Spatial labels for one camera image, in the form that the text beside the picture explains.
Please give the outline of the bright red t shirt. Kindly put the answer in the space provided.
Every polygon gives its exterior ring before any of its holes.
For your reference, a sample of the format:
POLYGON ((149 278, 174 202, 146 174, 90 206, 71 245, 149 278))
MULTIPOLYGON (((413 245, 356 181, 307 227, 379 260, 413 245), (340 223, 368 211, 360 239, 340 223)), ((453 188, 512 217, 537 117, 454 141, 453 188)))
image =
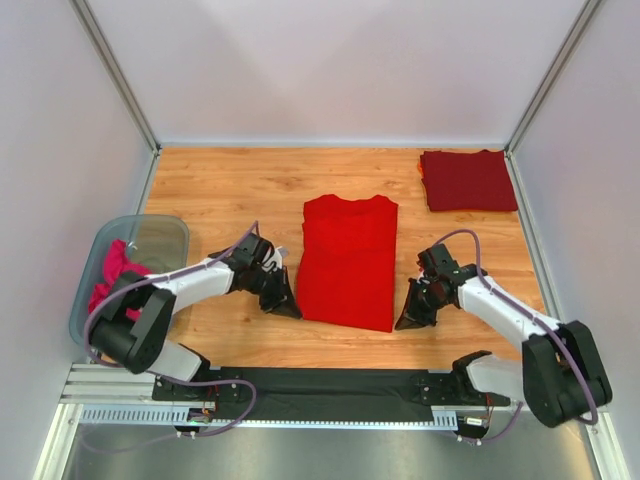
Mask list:
POLYGON ((398 205, 334 194, 303 207, 296 297, 303 318, 389 333, 394 322, 398 205))

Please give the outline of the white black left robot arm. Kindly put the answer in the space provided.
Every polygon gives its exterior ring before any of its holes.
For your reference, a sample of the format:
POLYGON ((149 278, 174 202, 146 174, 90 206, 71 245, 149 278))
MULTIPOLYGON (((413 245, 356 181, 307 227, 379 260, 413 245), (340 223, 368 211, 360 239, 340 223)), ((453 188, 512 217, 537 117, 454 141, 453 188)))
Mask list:
POLYGON ((85 347, 109 357, 109 367, 194 385, 206 360, 168 339, 174 315, 213 297, 247 292, 258 298, 262 312, 300 319, 283 259, 283 250, 251 227, 235 244, 194 265, 145 276, 126 271, 89 314, 85 347))

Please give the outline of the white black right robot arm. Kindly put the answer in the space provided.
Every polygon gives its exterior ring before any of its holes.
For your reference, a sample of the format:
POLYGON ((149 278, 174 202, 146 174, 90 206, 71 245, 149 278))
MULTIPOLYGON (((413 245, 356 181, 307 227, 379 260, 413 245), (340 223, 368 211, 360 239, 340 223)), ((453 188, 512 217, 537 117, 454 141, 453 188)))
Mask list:
POLYGON ((571 420, 596 422, 613 390, 585 324, 536 311, 478 265, 459 265, 443 244, 420 252, 417 264, 420 274, 409 281, 396 329, 433 326, 440 310, 454 306, 482 320, 521 354, 519 362, 489 352, 459 359, 455 368, 464 385, 525 404, 549 428, 571 420))

